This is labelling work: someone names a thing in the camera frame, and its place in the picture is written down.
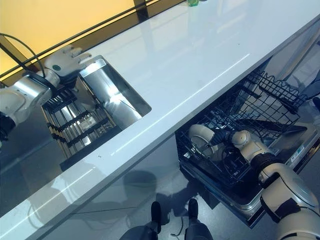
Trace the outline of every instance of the yellow wall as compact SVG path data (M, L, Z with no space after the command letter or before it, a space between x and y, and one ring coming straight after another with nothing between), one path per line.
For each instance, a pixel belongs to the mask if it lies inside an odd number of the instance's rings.
M40 53L133 6L133 0L0 0L0 32ZM27 58L32 56L16 41L12 44ZM0 73L15 65L1 50Z

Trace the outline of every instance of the black shoe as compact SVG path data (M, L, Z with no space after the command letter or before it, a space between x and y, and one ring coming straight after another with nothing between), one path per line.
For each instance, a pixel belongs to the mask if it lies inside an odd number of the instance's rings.
M189 200L188 214L189 219L198 219L198 202L194 198Z
M161 232L161 206L160 203L154 201L151 205L151 221L158 224L157 233Z

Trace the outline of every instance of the dishwasher rack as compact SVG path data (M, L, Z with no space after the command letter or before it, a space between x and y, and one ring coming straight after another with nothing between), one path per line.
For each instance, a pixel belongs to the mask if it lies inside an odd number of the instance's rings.
M248 130L269 146L299 119L298 107L305 100L306 96L286 82L256 69L176 133L179 159L190 161L229 189L251 181L254 173L237 148L222 143L215 159L206 159L188 137L190 126L200 124L213 131Z
M77 101L72 90L62 87L56 97L42 106L52 137L69 159L103 136L113 136L116 124L99 101L88 111Z

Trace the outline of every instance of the white bowl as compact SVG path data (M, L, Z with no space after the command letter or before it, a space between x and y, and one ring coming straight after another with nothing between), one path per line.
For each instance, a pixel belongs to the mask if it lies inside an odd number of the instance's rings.
M216 162L221 160L219 157L214 157L214 153L218 151L218 146L206 147L214 135L215 133L210 128L200 124L192 125L188 133L195 150L206 159Z

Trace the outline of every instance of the stainless steel sink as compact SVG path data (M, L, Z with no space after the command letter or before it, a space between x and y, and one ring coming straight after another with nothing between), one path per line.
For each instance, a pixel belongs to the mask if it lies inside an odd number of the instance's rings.
M93 58L76 80L43 106L50 132L63 150L65 171L128 128L151 107L102 57Z

